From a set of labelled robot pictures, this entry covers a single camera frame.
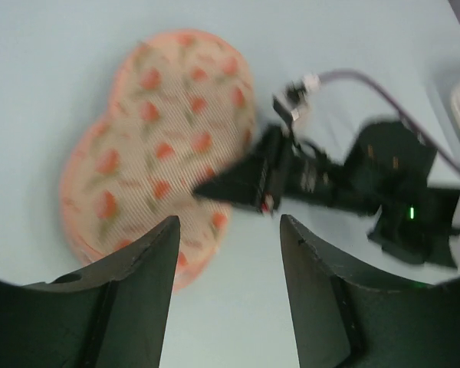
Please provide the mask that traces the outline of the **pink patterned laundry bag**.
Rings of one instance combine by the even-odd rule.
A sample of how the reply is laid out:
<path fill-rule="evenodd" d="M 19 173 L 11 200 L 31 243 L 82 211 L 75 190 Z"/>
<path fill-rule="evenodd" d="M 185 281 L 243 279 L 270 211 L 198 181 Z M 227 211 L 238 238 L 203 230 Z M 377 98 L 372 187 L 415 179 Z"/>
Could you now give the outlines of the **pink patterned laundry bag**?
<path fill-rule="evenodd" d="M 169 31 L 137 46 L 62 175 L 63 226 L 79 261 L 99 261 L 175 215 L 181 239 L 173 290 L 203 272 L 232 209 L 192 191 L 251 145 L 252 82 L 245 58 L 205 31 Z"/>

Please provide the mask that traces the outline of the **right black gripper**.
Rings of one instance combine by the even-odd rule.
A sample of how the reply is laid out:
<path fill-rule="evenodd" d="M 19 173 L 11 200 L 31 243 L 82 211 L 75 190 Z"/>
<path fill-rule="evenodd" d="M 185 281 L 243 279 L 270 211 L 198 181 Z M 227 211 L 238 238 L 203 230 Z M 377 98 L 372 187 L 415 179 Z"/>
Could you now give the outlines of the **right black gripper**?
<path fill-rule="evenodd" d="M 278 209 L 283 198 L 355 212 L 357 200 L 340 181 L 342 167 L 297 136 L 307 108 L 306 89 L 287 87 L 273 96 L 273 108 L 283 123 L 269 125 L 252 154 L 198 184 L 193 195 L 260 213 Z"/>

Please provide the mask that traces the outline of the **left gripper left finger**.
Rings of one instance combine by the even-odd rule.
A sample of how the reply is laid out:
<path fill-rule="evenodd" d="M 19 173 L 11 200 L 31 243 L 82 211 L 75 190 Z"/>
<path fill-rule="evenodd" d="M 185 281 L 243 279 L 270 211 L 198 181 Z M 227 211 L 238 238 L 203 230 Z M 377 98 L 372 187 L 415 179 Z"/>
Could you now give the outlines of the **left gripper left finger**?
<path fill-rule="evenodd" d="M 179 219 L 51 283 L 0 281 L 0 367 L 157 367 Z"/>

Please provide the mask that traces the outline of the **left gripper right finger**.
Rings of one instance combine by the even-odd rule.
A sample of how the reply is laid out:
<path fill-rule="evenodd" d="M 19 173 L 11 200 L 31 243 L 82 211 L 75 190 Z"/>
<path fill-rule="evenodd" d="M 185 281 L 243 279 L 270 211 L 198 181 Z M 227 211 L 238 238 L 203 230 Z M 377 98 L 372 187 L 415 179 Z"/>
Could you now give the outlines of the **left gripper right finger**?
<path fill-rule="evenodd" d="M 429 285 L 390 274 L 291 215 L 280 236 L 302 367 L 460 367 L 460 277 Z"/>

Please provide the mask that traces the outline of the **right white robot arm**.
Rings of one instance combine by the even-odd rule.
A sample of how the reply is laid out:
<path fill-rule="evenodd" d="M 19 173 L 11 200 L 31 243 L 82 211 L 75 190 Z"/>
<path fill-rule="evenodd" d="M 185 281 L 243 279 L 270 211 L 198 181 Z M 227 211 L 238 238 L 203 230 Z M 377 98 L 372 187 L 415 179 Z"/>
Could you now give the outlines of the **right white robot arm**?
<path fill-rule="evenodd" d="M 307 89 L 290 86 L 273 99 L 282 124 L 269 125 L 238 162 L 193 189 L 196 197 L 259 213 L 283 199 L 376 217 L 368 239 L 411 265 L 453 267 L 449 242 L 460 187 L 431 186 L 437 151 L 403 115 L 361 126 L 344 161 L 298 136 Z"/>

